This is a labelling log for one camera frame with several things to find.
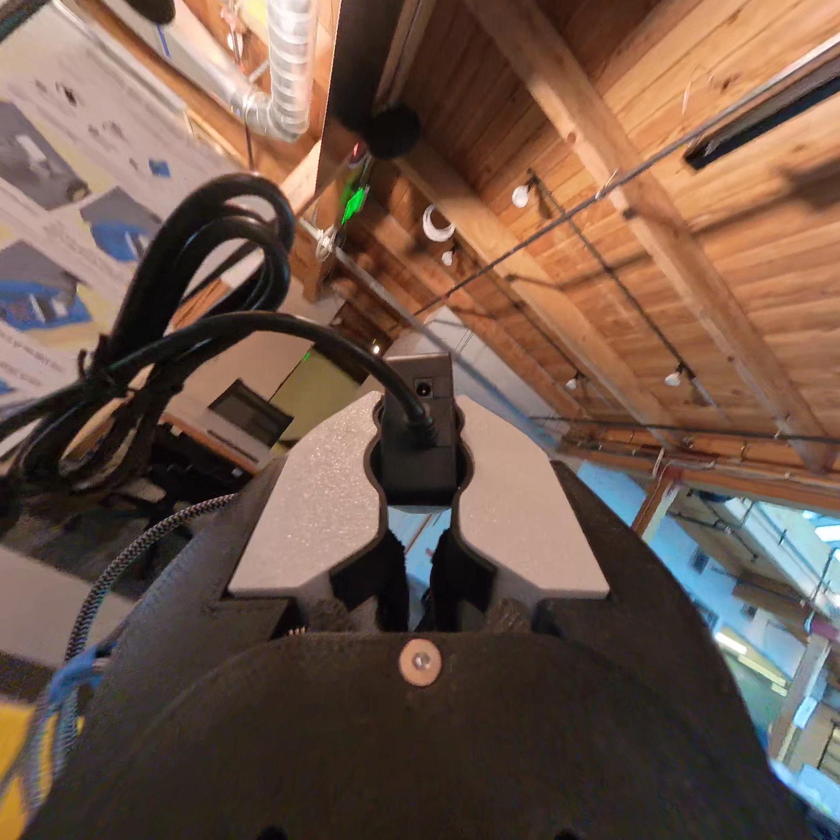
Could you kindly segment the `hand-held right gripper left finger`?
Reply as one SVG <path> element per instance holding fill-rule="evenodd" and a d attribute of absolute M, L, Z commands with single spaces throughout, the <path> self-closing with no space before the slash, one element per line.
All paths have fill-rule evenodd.
<path fill-rule="evenodd" d="M 228 585 L 237 598 L 330 593 L 330 574 L 385 534 L 385 500 L 371 472 L 383 395 L 369 392 L 290 451 Z"/>

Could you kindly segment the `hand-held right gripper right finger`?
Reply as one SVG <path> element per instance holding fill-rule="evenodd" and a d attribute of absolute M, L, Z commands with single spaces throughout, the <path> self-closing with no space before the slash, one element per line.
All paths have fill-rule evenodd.
<path fill-rule="evenodd" d="M 456 399 L 469 476 L 453 512 L 474 601 L 602 600 L 610 586 L 550 458 L 519 428 Z"/>

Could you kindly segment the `black boxy usb hub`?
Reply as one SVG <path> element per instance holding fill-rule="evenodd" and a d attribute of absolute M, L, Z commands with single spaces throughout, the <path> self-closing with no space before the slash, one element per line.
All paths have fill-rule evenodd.
<path fill-rule="evenodd" d="M 415 433 L 387 395 L 380 414 L 379 480 L 390 505 L 449 507 L 459 488 L 459 430 L 447 353 L 393 357 L 391 367 L 428 410 L 434 433 Z"/>

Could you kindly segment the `yellow bin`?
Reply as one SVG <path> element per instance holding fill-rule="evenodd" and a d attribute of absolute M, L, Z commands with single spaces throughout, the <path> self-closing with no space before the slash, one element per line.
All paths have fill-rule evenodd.
<path fill-rule="evenodd" d="M 2 703 L 1 838 L 20 838 L 45 803 L 49 768 L 45 765 L 46 702 Z"/>

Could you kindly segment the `black monitor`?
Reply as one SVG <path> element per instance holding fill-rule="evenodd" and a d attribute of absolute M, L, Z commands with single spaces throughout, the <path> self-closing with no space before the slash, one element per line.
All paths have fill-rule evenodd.
<path fill-rule="evenodd" d="M 240 379 L 213 400 L 208 410 L 268 448 L 279 443 L 294 420 Z"/>

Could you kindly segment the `black disc on pole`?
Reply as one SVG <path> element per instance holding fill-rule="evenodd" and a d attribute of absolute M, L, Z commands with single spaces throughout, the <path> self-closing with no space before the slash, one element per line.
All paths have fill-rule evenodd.
<path fill-rule="evenodd" d="M 403 103 L 372 116 L 362 132 L 367 150 L 382 161 L 403 157 L 419 141 L 421 134 L 422 123 L 417 111 Z"/>

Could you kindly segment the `instruction sheet on wooden board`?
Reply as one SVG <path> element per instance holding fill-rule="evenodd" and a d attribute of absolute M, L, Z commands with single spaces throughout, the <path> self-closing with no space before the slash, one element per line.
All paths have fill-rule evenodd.
<path fill-rule="evenodd" d="M 74 378 L 165 219 L 234 168 L 60 7 L 2 43 L 2 406 Z"/>

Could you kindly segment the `round silver ventilation duct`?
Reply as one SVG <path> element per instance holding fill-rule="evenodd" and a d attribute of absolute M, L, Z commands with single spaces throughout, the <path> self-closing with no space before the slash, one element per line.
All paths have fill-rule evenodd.
<path fill-rule="evenodd" d="M 230 100 L 258 135 L 293 144 L 308 132 L 318 19 L 319 2 L 267 2 L 269 93 L 244 81 Z"/>

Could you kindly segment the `black ceiling light rail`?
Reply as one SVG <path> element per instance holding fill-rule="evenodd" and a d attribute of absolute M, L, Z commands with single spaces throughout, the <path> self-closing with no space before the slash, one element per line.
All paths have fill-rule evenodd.
<path fill-rule="evenodd" d="M 683 155 L 694 172 L 707 168 L 839 92 L 839 58 L 827 61 L 698 139 Z"/>

